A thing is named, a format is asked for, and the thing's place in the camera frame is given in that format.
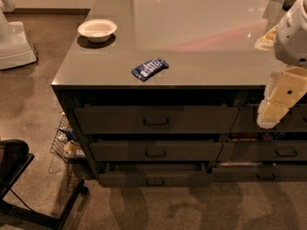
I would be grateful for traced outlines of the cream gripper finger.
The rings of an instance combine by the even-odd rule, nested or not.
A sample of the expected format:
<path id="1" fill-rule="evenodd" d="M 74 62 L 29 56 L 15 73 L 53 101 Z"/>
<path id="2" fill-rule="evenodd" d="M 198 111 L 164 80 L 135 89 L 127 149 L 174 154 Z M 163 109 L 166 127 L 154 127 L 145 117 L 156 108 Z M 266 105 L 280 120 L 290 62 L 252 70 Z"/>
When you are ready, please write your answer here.
<path id="1" fill-rule="evenodd" d="M 289 108 L 279 104 L 263 100 L 258 107 L 256 123 L 264 129 L 270 129 L 280 123 L 281 119 L 288 113 Z"/>
<path id="2" fill-rule="evenodd" d="M 264 35 L 262 35 L 255 43 L 254 48 L 261 51 L 269 51 L 274 47 L 274 39 L 277 26 L 273 26 Z"/>

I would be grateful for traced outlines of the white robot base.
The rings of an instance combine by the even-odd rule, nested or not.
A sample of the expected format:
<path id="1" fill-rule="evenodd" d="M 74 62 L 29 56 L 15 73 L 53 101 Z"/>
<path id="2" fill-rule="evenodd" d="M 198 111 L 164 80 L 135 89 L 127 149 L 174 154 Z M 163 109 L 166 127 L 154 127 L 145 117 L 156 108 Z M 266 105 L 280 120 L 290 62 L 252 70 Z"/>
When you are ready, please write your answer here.
<path id="1" fill-rule="evenodd" d="M 7 70 L 37 61 L 35 47 L 30 43 L 21 21 L 9 22 L 4 12 L 13 12 L 13 0 L 0 0 L 0 70 Z"/>

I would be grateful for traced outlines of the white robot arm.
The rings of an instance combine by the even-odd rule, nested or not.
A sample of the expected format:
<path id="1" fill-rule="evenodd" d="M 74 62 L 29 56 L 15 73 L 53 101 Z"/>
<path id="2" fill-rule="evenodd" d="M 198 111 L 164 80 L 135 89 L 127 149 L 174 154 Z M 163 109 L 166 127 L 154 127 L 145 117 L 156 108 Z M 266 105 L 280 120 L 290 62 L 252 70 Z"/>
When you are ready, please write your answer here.
<path id="1" fill-rule="evenodd" d="M 282 72 L 271 73 L 258 107 L 257 125 L 273 128 L 307 93 L 307 0 L 296 0 L 254 47 L 274 49 L 275 58 L 286 64 Z"/>

